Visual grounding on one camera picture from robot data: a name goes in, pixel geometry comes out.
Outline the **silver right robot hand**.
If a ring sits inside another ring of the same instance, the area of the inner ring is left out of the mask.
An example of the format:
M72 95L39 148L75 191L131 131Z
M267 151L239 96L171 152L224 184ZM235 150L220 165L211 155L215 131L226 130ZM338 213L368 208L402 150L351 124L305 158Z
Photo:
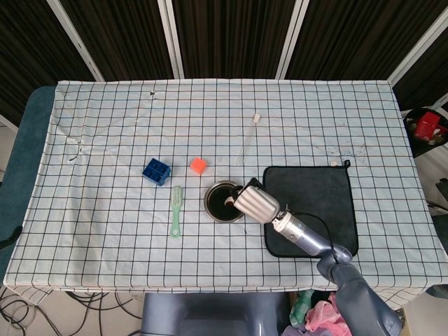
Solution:
M236 185L230 193L236 199L234 207L260 224L271 223L280 212L278 201L256 178L246 185Z

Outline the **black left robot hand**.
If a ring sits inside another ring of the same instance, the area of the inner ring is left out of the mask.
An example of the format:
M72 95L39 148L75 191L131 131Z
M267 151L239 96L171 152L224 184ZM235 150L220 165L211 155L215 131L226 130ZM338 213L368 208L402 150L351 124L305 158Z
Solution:
M14 244L21 234L22 226L17 226L8 238L0 241L0 251Z

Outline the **stainless steel bowl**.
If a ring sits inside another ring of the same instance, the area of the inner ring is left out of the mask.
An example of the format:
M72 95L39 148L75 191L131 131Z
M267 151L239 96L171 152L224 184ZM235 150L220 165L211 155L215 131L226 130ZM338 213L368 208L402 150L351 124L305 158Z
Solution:
M234 206L225 206L225 200L231 196L230 192L235 186L232 181L219 181L211 185L205 193L205 211L217 223L234 223L243 216Z

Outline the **black cloth mat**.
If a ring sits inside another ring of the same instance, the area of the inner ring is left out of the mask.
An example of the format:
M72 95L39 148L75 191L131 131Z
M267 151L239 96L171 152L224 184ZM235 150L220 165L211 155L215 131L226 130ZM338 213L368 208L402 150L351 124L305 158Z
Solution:
M331 166L271 166L262 184L281 209L290 209L305 225L335 244L358 252L358 233L348 168Z

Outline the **clear tube white cap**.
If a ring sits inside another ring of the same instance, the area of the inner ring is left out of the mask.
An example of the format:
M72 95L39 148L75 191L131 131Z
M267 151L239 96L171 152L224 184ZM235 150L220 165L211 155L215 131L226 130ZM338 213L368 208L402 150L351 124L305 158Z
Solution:
M248 132L244 137L243 146L241 147L240 154L237 158L237 165L242 166L244 164L245 158L251 146L251 142L253 140L254 134L256 133L256 127L260 122L261 115L256 113L252 117L251 125L248 128Z

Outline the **orange cube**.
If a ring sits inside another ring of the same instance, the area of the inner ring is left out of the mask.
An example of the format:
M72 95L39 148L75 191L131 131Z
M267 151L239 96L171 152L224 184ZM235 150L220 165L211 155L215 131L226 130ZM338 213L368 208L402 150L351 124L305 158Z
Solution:
M200 157L195 157L190 163L190 168L197 174L201 175L207 168L207 162Z

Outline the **blue grid block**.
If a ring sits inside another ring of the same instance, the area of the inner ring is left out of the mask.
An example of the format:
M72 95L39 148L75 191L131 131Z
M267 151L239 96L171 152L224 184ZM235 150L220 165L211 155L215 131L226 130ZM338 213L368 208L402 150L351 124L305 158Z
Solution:
M171 168L167 164L152 158L144 168L142 174L157 186L163 186L171 174Z

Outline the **white checkered tablecloth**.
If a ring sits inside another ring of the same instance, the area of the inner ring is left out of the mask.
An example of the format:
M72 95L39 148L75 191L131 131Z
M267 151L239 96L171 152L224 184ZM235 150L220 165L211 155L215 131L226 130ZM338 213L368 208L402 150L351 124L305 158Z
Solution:
M262 79L61 81L23 232L3 283L31 302L51 291L330 290L316 261L277 258L251 219L217 223L203 198L272 165L349 160L354 265L392 307L448 284L445 253L389 83ZM254 114L261 115L237 165ZM170 166L158 186L142 172ZM194 158L207 163L199 175ZM171 192L183 189L179 237Z

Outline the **green plastic bag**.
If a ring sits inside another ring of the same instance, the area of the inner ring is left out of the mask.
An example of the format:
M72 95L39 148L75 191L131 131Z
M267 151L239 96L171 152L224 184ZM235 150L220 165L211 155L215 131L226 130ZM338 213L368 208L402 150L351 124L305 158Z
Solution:
M290 324L293 327L305 323L307 312L312 308L313 289L302 290L297 294L297 298L293 303L290 311Z

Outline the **grey-blue robot torso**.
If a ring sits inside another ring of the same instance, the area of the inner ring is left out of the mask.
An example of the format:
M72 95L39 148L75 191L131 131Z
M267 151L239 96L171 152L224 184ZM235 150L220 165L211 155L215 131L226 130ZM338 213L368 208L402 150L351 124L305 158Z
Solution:
M286 293L147 293L140 336L280 336Z

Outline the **pink plastic bag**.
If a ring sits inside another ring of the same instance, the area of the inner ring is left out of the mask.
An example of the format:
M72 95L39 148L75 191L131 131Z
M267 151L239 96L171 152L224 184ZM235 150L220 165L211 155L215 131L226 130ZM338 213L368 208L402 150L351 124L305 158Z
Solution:
M335 293L331 293L328 300L317 302L314 308L307 312L305 328L309 332L325 329L332 336L352 336L346 321L337 308Z

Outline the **black bin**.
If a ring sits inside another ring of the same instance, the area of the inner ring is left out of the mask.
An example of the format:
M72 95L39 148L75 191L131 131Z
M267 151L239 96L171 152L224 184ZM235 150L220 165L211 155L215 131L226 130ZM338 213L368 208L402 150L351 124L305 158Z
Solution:
M440 116L437 129L434 132L433 140L430 142L418 140L414 137L414 131L417 127L418 119L427 111L433 112ZM403 123L407 133L407 138L411 146L414 158L431 151L438 146L443 146L448 142L448 119L442 114L429 108L416 108L411 110L404 118Z

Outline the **red box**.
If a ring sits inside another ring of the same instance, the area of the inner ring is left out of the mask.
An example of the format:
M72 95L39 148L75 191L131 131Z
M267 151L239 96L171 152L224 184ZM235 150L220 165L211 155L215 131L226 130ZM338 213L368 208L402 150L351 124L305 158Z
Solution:
M423 116L418 119L416 129L414 131L414 137L418 140L426 142L432 141L434 132L438 128L439 121L439 115L430 111L425 112Z

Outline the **green handled brush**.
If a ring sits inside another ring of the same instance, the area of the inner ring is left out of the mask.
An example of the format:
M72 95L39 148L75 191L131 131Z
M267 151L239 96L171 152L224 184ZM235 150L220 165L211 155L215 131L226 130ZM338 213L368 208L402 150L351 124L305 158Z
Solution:
M181 186L174 186L171 189L171 211L172 222L170 235L172 237L179 237L181 234L180 229L180 210L183 201L183 189Z

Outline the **white partition post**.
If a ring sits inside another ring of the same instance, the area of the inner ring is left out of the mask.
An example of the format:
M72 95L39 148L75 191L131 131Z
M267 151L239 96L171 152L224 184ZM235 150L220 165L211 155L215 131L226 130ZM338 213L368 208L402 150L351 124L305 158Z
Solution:
M93 60L90 52L88 51L87 47L85 46L81 36L77 32L73 22L71 21L70 17L68 16L67 12L65 11L60 0L46 0L46 2L49 5L49 7L52 10L55 17L57 18L58 22L61 24L66 35L69 37L69 39L73 43L75 49L78 51L79 55L83 59L85 65L90 70L90 73L92 74L93 78L96 81L104 82L104 77L103 77L101 71L99 70L98 66L96 65L95 61Z
M184 79L183 62L172 0L157 0L165 40L175 79Z
M295 45L300 35L300 30L304 22L307 8L310 0L295 0L293 12L290 17L286 37L283 43L279 64L276 70L275 78L283 80L288 72Z
M438 16L433 24L416 42L404 59L388 77L388 82L395 86L399 80L414 66L423 54L433 45L440 35L448 28L448 7Z

